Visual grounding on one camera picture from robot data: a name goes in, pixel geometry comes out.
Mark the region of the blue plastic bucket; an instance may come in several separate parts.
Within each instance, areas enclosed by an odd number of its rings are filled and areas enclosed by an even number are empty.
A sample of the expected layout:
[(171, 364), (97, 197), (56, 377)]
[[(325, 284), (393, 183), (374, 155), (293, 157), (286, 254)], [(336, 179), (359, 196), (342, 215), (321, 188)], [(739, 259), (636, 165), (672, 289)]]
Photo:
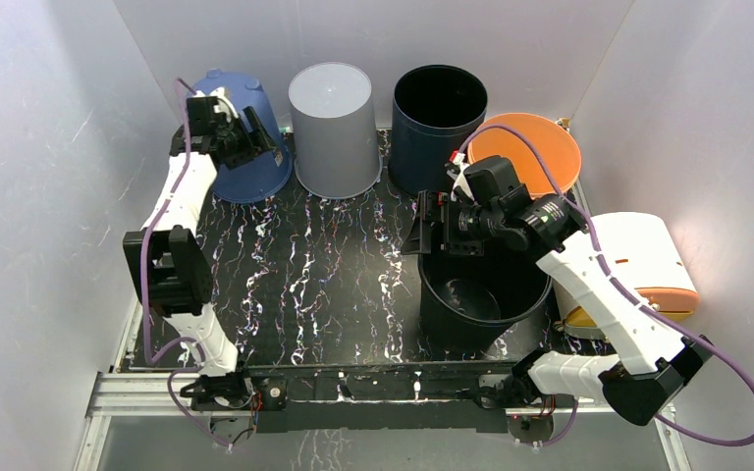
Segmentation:
[(289, 180), (294, 168), (291, 152), (280, 133), (270, 100), (259, 79), (243, 73), (215, 69), (196, 82), (193, 89), (199, 95), (209, 95), (221, 86), (228, 89), (228, 96), (248, 131), (250, 125), (242, 109), (247, 106), (255, 109), (264, 127), (282, 151), (284, 161), (277, 167), (272, 153), (267, 152), (232, 170), (226, 167), (216, 168), (218, 174), (213, 192), (219, 198), (237, 204), (262, 201), (274, 195)]

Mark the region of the grey plastic bucket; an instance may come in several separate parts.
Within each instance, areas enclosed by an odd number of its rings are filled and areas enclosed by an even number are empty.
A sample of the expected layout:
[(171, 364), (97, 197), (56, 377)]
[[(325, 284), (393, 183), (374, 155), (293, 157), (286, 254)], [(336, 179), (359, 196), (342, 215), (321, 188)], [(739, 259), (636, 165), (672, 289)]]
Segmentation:
[(291, 81), (299, 183), (326, 199), (348, 199), (380, 179), (372, 84), (361, 69), (339, 62), (310, 66)]

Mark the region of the large black bucket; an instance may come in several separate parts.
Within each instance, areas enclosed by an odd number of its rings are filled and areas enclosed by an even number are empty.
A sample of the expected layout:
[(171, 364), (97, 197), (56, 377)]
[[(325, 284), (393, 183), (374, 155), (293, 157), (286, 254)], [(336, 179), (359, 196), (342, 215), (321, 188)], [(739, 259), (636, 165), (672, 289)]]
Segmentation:
[(489, 245), (482, 256), (417, 257), (422, 334), (449, 350), (485, 350), (546, 310), (550, 277), (523, 254)]

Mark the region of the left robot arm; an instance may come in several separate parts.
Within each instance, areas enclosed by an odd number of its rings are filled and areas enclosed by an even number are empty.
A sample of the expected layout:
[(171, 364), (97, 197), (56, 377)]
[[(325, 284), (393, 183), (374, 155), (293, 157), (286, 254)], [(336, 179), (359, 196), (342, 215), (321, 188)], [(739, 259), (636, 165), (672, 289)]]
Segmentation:
[(195, 91), (186, 100), (186, 119), (174, 134), (169, 170), (149, 218), (127, 232), (122, 246), (143, 310), (143, 355), (156, 363), (149, 323), (159, 316), (178, 334), (194, 360), (197, 379), (180, 390), (198, 410), (241, 409), (257, 398), (212, 304), (210, 264), (196, 240), (204, 200), (218, 170), (233, 170), (279, 150), (255, 110), (238, 110), (228, 90)]

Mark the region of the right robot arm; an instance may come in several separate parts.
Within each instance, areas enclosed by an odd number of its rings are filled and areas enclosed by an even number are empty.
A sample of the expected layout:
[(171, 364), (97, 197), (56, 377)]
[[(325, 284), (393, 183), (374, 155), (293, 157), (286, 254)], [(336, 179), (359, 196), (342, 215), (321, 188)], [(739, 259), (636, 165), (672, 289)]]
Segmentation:
[(605, 356), (536, 349), (489, 387), (488, 396), (527, 406), (553, 394), (587, 397), (609, 404), (629, 423), (649, 423), (715, 354), (713, 345), (622, 284), (594, 224), (559, 188), (531, 197), (512, 164), (499, 156), (461, 167), (458, 174), (463, 187), (418, 193), (404, 253), (478, 257), (487, 243), (499, 242), (570, 294), (614, 349)]

